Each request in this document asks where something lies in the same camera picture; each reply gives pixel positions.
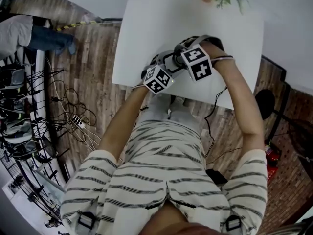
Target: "wood plank floor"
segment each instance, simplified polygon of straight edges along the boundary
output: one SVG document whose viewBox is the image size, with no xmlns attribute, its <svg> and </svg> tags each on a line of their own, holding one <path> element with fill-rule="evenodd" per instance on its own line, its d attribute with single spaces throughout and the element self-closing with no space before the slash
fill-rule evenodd
<svg viewBox="0 0 313 235">
<path fill-rule="evenodd" d="M 54 28 L 59 28 L 61 26 L 82 20 L 89 21 L 96 18 L 96 16 L 92 13 L 66 0 L 15 0 L 12 4 L 11 12 L 50 18 L 53 22 Z M 77 39 L 77 53 L 73 56 L 70 56 L 68 51 L 65 51 L 60 56 L 56 56 L 54 53 L 49 54 L 49 59 L 53 69 L 65 70 L 63 73 L 55 77 L 56 80 L 64 81 L 64 85 L 60 81 L 56 82 L 59 96 L 63 97 L 65 90 L 68 88 L 74 88 L 78 95 L 76 95 L 73 90 L 70 90 L 67 93 L 68 98 L 74 104 L 77 104 L 78 102 L 84 103 L 88 109 L 95 113 L 96 118 L 92 113 L 85 112 L 85 116 L 90 119 L 91 124 L 95 123 L 94 126 L 87 126 L 87 128 L 100 137 L 104 133 L 116 111 L 130 93 L 130 88 L 111 83 L 119 31 L 120 24 L 118 23 L 85 25 L 67 29 L 64 33 L 73 34 Z M 272 90 L 275 95 L 276 109 L 279 109 L 282 95 L 285 91 L 285 84 L 280 81 L 280 76 L 281 70 L 279 68 L 262 59 L 254 93 L 256 94 L 262 89 Z M 49 87 L 49 92 L 51 96 L 56 96 L 53 86 Z M 312 122 L 311 112 L 313 111 L 304 113 L 296 108 L 300 102 L 298 99 L 299 97 L 301 100 L 313 102 L 312 97 L 301 93 L 300 96 L 299 92 L 294 93 L 296 93 L 298 97 L 292 96 L 289 99 L 289 109 L 294 109 L 288 111 L 289 117 L 304 117 L 305 114 L 305 116 L 310 118 Z M 151 95 L 145 99 L 143 105 L 147 104 L 150 97 Z M 204 117 L 208 115 L 213 106 L 189 99 L 186 101 L 185 105 L 188 106 L 193 116 L 201 121 L 201 138 L 204 148 L 207 150 L 211 145 L 212 140 L 209 137 L 208 127 L 204 121 Z M 51 103 L 50 108 L 52 115 L 55 117 L 63 112 L 59 103 Z M 264 121 L 266 137 L 271 131 L 274 121 L 274 114 Z M 233 152 L 225 153 L 219 159 L 217 158 L 226 151 L 231 151 L 242 146 L 242 137 L 236 123 L 234 112 L 229 109 L 217 107 L 214 114 L 210 117 L 209 122 L 212 130 L 212 136 L 215 139 L 215 144 L 207 158 L 207 168 L 214 168 L 215 170 L 221 172 L 226 178 L 229 178 L 236 167 L 241 150 L 237 149 Z M 284 131 L 284 128 L 286 127 L 280 127 L 279 131 Z M 58 132 L 58 134 L 60 135 L 63 132 L 64 129 Z M 96 136 L 93 136 L 91 133 L 89 134 L 96 142 L 99 142 L 99 139 Z M 277 137 L 275 140 L 279 142 L 281 138 L 286 137 Z M 78 142 L 75 137 L 70 134 L 63 135 L 59 139 L 57 147 L 59 152 L 70 148 L 70 151 L 63 156 L 63 160 L 71 175 L 73 175 L 74 171 L 79 167 L 83 159 L 91 152 L 88 147 L 86 147 L 83 143 Z M 291 152 L 286 161 L 289 160 L 296 161 L 297 156 Z M 296 164 L 296 168 L 299 171 L 303 171 L 300 162 Z M 288 174 L 286 174 L 284 168 L 279 169 L 278 177 L 279 176 L 286 180 L 286 184 L 292 180 L 292 178 L 289 178 Z M 312 183 L 308 182 L 306 185 L 311 187 Z M 289 189 L 292 186 L 295 187 L 293 190 L 297 187 L 294 186 L 294 184 L 291 184 L 289 185 Z M 284 201 L 277 199 L 277 197 L 280 197 L 280 193 L 276 194 L 275 184 L 270 182 L 269 190 L 273 192 L 273 196 L 269 194 L 268 204 L 276 207 L 276 210 L 278 209 L 278 206 L 283 208 L 282 203 L 284 203 Z M 293 209 L 291 208 L 289 210 L 289 216 L 278 221 L 275 226 L 282 224 L 300 207 L 301 206 L 293 206 Z M 270 211 L 267 212 L 266 220 L 263 223 L 263 231 L 270 230 L 267 224 L 270 223 L 270 219 L 274 215 L 274 209 L 270 209 Z"/>
</svg>

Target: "white table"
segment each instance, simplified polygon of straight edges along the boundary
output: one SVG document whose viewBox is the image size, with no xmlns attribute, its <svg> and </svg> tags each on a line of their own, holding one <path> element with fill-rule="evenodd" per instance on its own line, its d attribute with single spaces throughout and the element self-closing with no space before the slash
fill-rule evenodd
<svg viewBox="0 0 313 235">
<path fill-rule="evenodd" d="M 232 3 L 217 9 L 201 0 L 128 0 L 112 83 L 135 86 L 144 66 L 160 49 L 174 49 L 190 36 L 208 34 L 221 39 L 253 91 L 261 60 L 263 20 L 252 11 L 241 15 L 236 2 Z M 186 71 L 165 92 L 214 104 L 216 94 L 224 87 L 215 70 L 198 83 Z M 217 105 L 233 109 L 228 91 L 220 96 Z"/>
</svg>

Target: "jeans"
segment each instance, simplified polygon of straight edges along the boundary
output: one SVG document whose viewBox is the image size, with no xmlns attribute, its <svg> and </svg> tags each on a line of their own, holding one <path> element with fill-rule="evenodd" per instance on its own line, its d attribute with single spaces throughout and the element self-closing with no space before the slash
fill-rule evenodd
<svg viewBox="0 0 313 235">
<path fill-rule="evenodd" d="M 149 108 L 144 110 L 138 118 L 137 124 L 147 120 L 172 120 L 189 129 L 199 132 L 199 122 L 192 116 L 189 109 L 182 103 L 174 101 L 171 104 L 171 96 L 168 94 L 155 95 L 148 104 Z"/>
<path fill-rule="evenodd" d="M 28 48 L 42 51 L 57 50 L 62 52 L 65 48 L 69 47 L 73 41 L 74 36 L 72 35 L 33 25 Z"/>
</svg>

